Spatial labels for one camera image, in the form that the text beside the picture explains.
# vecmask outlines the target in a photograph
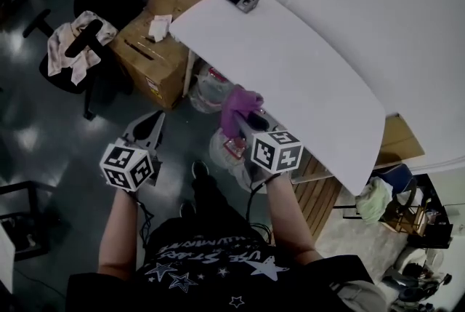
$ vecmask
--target forearm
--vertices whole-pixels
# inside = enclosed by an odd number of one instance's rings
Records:
[[[118,189],[100,242],[98,273],[129,279],[136,268],[136,253],[137,203]]]
[[[287,175],[269,182],[267,192],[276,244],[301,264],[321,259]]]

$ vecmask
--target white cube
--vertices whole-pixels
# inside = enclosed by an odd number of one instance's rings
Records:
[[[153,174],[150,155],[144,149],[110,144],[100,161],[108,184],[136,191]]]
[[[300,165],[304,146],[288,131],[254,134],[251,160],[272,174],[290,171]]]

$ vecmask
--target white star print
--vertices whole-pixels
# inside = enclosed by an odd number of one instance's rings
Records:
[[[231,297],[230,304],[234,305],[235,309],[238,309],[239,305],[242,305],[242,304],[245,304],[245,303],[242,301],[242,297]]]
[[[167,264],[157,263],[157,266],[153,270],[148,271],[146,273],[146,275],[147,274],[152,274],[152,273],[157,273],[158,282],[161,282],[161,279],[163,278],[163,276],[165,275],[166,272],[177,271],[176,268],[171,267],[171,264],[172,263],[167,263]]]
[[[222,278],[224,278],[227,273],[229,273],[229,271],[226,268],[218,268],[217,274],[221,275]]]
[[[198,285],[196,282],[189,280],[189,272],[183,274],[182,276],[178,276],[173,273],[168,273],[170,277],[174,280],[171,285],[169,285],[168,289],[172,289],[173,287],[179,287],[183,292],[189,291],[190,285]]]
[[[275,265],[275,257],[273,256],[268,257],[263,263],[252,262],[250,260],[246,260],[246,263],[255,268],[255,271],[251,273],[251,276],[256,275],[256,274],[264,274],[270,277],[273,281],[278,280],[277,272],[285,272],[285,271],[288,271],[289,269],[289,268],[277,267]]]

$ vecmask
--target curved tabletop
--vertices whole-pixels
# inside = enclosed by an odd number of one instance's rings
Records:
[[[379,153],[385,112],[362,79],[316,32],[275,0],[248,14],[203,0],[172,35],[264,107],[354,195]]]

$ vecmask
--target shoe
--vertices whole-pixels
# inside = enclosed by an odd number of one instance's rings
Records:
[[[205,164],[205,162],[198,159],[192,164],[192,175],[194,179],[201,179],[202,177],[209,176],[209,167]]]
[[[191,201],[184,202],[179,208],[179,216],[183,219],[192,219],[195,217],[195,206]]]

